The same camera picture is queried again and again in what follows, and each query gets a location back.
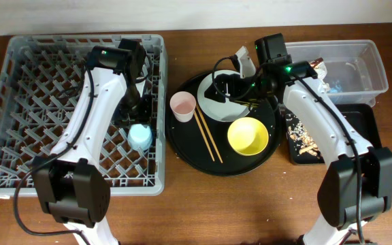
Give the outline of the yellow bowl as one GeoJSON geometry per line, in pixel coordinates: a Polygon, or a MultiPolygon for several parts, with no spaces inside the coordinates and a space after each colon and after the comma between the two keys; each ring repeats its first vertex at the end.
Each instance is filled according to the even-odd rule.
{"type": "Polygon", "coordinates": [[[256,118],[243,117],[233,121],[227,130],[227,141],[242,156],[253,156],[265,150],[270,135],[266,126],[256,118]]]}

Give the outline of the white napkin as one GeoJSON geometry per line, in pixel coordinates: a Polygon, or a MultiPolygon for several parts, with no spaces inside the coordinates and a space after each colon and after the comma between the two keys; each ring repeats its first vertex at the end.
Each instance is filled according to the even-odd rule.
{"type": "Polygon", "coordinates": [[[319,63],[317,66],[314,67],[314,70],[316,71],[318,75],[318,79],[323,81],[323,88],[325,89],[325,92],[328,93],[331,90],[331,87],[328,83],[324,81],[325,77],[327,76],[327,68],[324,62],[319,63]]]}

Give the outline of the blue cup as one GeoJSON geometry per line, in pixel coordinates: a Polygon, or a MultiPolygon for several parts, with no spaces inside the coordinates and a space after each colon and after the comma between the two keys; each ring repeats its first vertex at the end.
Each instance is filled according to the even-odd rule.
{"type": "Polygon", "coordinates": [[[149,125],[134,124],[130,127],[128,144],[134,150],[148,150],[152,143],[152,131],[149,125]]]}

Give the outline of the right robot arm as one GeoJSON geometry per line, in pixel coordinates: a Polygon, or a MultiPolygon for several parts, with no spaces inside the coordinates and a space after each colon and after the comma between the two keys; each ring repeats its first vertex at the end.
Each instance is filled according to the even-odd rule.
{"type": "Polygon", "coordinates": [[[258,65],[245,47],[228,56],[235,74],[212,69],[215,91],[251,106],[270,96],[298,117],[316,142],[327,171],[317,193],[320,216],[300,244],[344,244],[392,207],[392,152],[375,148],[342,115],[308,61],[294,61],[282,34],[255,41],[258,65]]]}

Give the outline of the wooden chopstick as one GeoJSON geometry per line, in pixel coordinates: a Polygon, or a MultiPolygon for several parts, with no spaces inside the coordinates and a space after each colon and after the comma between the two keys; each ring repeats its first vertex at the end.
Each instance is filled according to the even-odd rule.
{"type": "Polygon", "coordinates": [[[203,141],[204,141],[204,143],[205,143],[205,145],[206,145],[206,148],[208,149],[208,152],[209,152],[209,154],[210,154],[210,156],[211,156],[211,159],[212,159],[213,162],[215,162],[214,155],[213,155],[213,153],[212,153],[211,147],[210,147],[210,145],[209,145],[209,143],[208,143],[207,137],[206,137],[206,135],[205,135],[205,133],[204,133],[204,131],[203,131],[203,128],[202,128],[202,126],[201,126],[201,123],[200,123],[200,120],[199,120],[199,117],[198,117],[196,111],[194,111],[193,114],[194,114],[194,117],[195,117],[197,126],[198,126],[198,128],[199,128],[200,134],[201,134],[201,136],[202,136],[202,138],[203,138],[203,141]]]}
{"type": "Polygon", "coordinates": [[[203,116],[203,113],[202,113],[202,111],[201,111],[201,109],[200,109],[198,104],[196,104],[196,113],[197,113],[197,115],[199,117],[201,126],[203,128],[203,131],[204,131],[206,137],[207,137],[207,140],[208,140],[208,143],[209,143],[209,145],[211,147],[211,150],[214,149],[214,151],[215,151],[215,153],[216,153],[216,155],[218,157],[218,160],[220,161],[220,163],[223,163],[222,156],[221,156],[221,154],[220,154],[220,152],[218,150],[216,142],[215,142],[215,140],[214,140],[214,138],[213,138],[213,136],[211,134],[210,128],[209,128],[209,126],[208,126],[208,124],[207,124],[207,122],[206,122],[206,120],[205,120],[205,118],[203,116]]]}

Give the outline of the gold foil wrapper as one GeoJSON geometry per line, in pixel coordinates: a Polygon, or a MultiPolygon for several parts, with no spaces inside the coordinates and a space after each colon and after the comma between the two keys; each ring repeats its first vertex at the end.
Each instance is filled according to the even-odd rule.
{"type": "Polygon", "coordinates": [[[319,67],[319,65],[320,65],[323,61],[324,61],[323,58],[320,57],[320,58],[318,58],[318,59],[315,59],[315,60],[313,60],[313,61],[310,61],[310,66],[311,66],[313,69],[317,69],[317,68],[319,67]]]}

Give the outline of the food scraps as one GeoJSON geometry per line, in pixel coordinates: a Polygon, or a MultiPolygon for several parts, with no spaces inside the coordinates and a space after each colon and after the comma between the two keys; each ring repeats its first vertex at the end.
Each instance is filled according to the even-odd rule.
{"type": "Polygon", "coordinates": [[[304,127],[302,122],[293,123],[287,127],[287,133],[290,140],[293,142],[293,148],[297,152],[297,156],[308,154],[310,156],[319,157],[319,147],[312,139],[308,130],[304,127]]]}

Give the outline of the pink cup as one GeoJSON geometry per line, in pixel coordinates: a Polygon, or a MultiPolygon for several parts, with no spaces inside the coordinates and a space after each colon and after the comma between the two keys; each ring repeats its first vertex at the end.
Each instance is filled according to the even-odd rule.
{"type": "Polygon", "coordinates": [[[189,92],[180,91],[171,97],[169,105],[176,120],[187,123],[195,112],[196,99],[189,92]]]}

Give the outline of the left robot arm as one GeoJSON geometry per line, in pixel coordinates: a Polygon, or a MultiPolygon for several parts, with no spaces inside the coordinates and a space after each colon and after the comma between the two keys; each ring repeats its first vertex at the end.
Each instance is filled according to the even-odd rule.
{"type": "Polygon", "coordinates": [[[115,48],[94,46],[84,62],[82,91],[69,124],[49,157],[35,157],[31,173],[42,211],[79,244],[117,244],[105,214],[111,189],[99,172],[102,144],[116,112],[139,121],[150,75],[146,50],[134,39],[115,48]]]}

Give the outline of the grey plate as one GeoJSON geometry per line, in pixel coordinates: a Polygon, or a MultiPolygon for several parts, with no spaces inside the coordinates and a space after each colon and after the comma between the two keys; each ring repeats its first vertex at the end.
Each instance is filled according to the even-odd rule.
{"type": "Polygon", "coordinates": [[[202,111],[211,119],[224,123],[233,122],[247,116],[250,111],[245,105],[232,103],[228,99],[221,103],[205,97],[204,93],[212,85],[211,74],[211,72],[208,72],[208,75],[201,81],[197,89],[197,100],[202,111]]]}

